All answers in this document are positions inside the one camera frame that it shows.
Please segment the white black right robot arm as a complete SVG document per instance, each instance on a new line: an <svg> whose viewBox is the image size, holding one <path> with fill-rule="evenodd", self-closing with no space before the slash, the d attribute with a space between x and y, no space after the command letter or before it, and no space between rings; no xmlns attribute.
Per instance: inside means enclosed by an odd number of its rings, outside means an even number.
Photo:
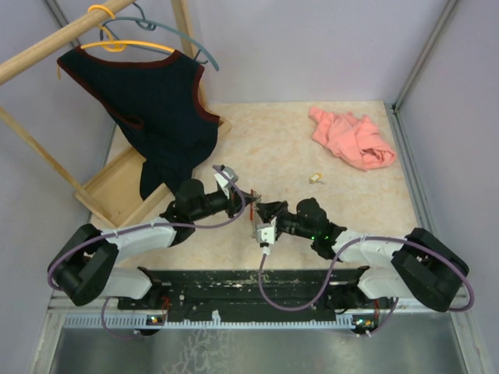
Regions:
<svg viewBox="0 0 499 374"><path fill-rule="evenodd" d="M310 248L332 263L365 266L348 289L349 301L363 309L379 298L414 298L436 312L452 309L460 287L468 287L468 265L424 228L403 238L361 234L328 220L316 199L300 201L291 213L285 201L257 203L257 242L264 254L283 235L309 239Z"/></svg>

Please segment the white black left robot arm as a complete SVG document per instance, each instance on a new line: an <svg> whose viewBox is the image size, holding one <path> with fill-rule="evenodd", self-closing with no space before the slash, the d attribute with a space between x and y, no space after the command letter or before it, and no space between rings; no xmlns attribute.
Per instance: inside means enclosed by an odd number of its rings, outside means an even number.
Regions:
<svg viewBox="0 0 499 374"><path fill-rule="evenodd" d="M116 264L185 242L200 228L199 220L217 213L226 213L233 222L255 199L225 180L218 182L216 191L206 193L201 181L190 179L167 210L146 224L104 231L92 224L79 227L50 263L48 283L76 306L104 297L128 299L140 308L153 309L166 297L161 280L144 267L123 269Z"/></svg>

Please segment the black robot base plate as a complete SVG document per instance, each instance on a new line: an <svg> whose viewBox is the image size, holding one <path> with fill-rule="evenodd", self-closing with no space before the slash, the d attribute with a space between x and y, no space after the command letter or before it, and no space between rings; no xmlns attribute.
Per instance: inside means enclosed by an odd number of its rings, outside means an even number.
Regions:
<svg viewBox="0 0 499 374"><path fill-rule="evenodd" d="M170 323L335 323L349 310L365 309L365 326L394 298L368 299L356 282L366 268L335 270L152 270L165 286L164 301L140 308L117 298L120 311L160 310Z"/></svg>

